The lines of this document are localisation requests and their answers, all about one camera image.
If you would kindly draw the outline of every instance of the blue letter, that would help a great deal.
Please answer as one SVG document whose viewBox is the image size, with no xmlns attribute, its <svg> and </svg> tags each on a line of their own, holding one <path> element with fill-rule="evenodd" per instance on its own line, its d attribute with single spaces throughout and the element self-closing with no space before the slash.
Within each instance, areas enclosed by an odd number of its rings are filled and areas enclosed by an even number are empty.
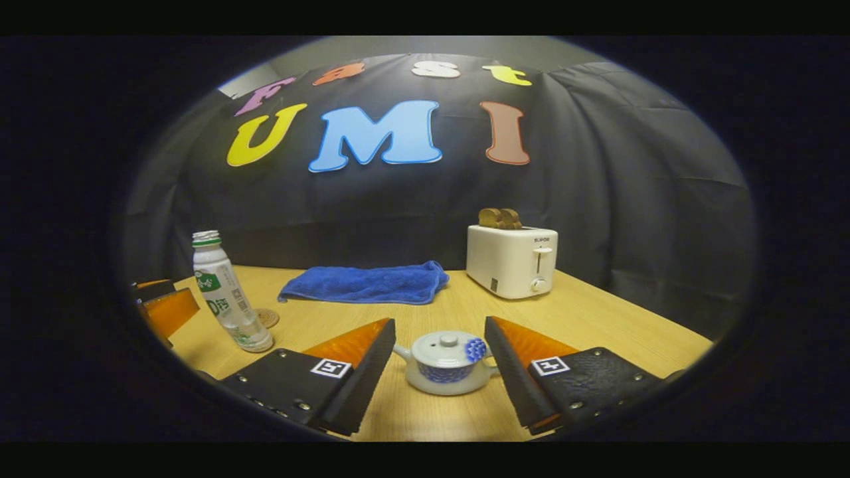
<svg viewBox="0 0 850 478">
<path fill-rule="evenodd" d="M 377 123 L 358 107 L 328 111 L 321 118 L 327 121 L 327 130 L 319 157 L 308 169 L 311 173 L 324 173 L 344 168 L 349 160 L 342 154 L 343 139 L 348 141 L 357 162 L 367 164 L 390 134 L 393 143 L 383 153 L 384 162 L 437 162 L 443 152 L 431 141 L 431 111 L 438 107 L 436 101 L 402 101 Z"/>
</svg>

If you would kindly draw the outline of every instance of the wooden table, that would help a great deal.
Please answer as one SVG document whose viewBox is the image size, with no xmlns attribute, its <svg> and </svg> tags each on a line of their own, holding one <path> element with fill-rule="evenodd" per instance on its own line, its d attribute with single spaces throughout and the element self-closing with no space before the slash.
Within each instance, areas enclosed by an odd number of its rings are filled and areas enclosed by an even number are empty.
<svg viewBox="0 0 850 478">
<path fill-rule="evenodd" d="M 410 347 L 425 333 L 459 330 L 484 337 L 485 318 L 499 316 L 579 350 L 602 346 L 664 378 L 694 363 L 711 342 L 675 322 L 555 271 L 550 293 L 529 299 L 496 297 L 462 270 L 447 271 L 447 286 L 433 303 L 339 304 L 291 299 L 277 302 L 281 288 L 302 270 L 235 266 L 252 307 L 271 309 L 280 321 L 270 331 L 275 348 L 306 350 L 384 317 L 396 322 L 398 344 Z M 264 354 L 239 349 L 205 306 L 194 277 L 188 287 L 201 305 L 170 340 L 173 351 L 194 369 L 216 379 Z M 461 396 L 428 395 L 405 381 L 404 360 L 392 354 L 353 441 L 526 441 L 501 377 Z"/>
</svg>

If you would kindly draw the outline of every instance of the teapot lid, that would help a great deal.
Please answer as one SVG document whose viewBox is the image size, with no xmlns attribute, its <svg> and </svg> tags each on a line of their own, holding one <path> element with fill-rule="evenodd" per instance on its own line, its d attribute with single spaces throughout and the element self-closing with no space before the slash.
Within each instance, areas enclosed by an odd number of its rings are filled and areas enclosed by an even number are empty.
<svg viewBox="0 0 850 478">
<path fill-rule="evenodd" d="M 411 353 L 429 367 L 466 367 L 484 358 L 487 345 L 471 333 L 444 330 L 421 336 L 413 343 Z"/>
</svg>

